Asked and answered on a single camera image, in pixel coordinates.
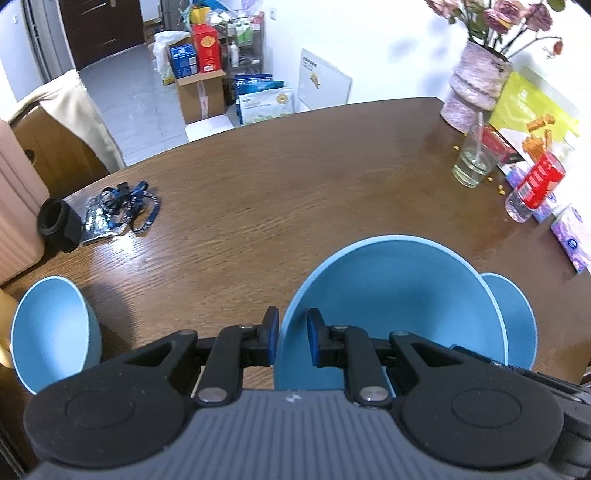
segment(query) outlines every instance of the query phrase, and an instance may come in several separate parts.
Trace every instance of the blue lanyard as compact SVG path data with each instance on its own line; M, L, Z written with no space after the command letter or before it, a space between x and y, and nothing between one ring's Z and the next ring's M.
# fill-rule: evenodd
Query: blue lanyard
M117 187L107 187L103 189L99 197L103 211L109 215L108 224L111 230L129 224L133 233L145 232L152 226L160 211L160 201L156 195L148 191L148 182L145 180L139 182L137 187L131 191L127 182L120 183ZM145 199L152 201L152 211L144 224L136 228L134 222L144 211ZM117 216L119 216L118 221L113 220Z

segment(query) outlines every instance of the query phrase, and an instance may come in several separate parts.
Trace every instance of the tiled floor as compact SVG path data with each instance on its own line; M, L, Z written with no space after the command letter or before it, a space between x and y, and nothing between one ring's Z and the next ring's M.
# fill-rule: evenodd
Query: tiled floor
M127 165L187 142L176 88L162 85L146 45L94 63L80 78Z

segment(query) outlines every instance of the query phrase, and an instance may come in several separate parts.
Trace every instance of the red bottle label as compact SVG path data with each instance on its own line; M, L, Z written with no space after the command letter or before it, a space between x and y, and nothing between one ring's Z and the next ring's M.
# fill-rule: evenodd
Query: red bottle label
M517 193L527 208L536 210L565 174L566 170L558 159L545 152L519 184Z

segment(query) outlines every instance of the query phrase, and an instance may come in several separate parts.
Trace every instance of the flower vase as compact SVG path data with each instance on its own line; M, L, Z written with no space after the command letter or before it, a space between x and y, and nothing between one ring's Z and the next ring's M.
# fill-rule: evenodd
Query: flower vase
M468 40L459 63L449 79L452 91L441 116L456 130L466 133L478 123L478 112L492 111L512 65L504 57Z

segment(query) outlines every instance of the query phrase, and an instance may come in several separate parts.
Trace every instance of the glass cup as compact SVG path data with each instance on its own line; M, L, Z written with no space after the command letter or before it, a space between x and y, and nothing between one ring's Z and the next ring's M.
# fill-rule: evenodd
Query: glass cup
M480 156L476 158L478 144L480 143L479 130L478 125L470 127L456 164L452 168L456 180L470 188L476 187L498 165L501 159L501 153L490 149L486 143L482 144Z

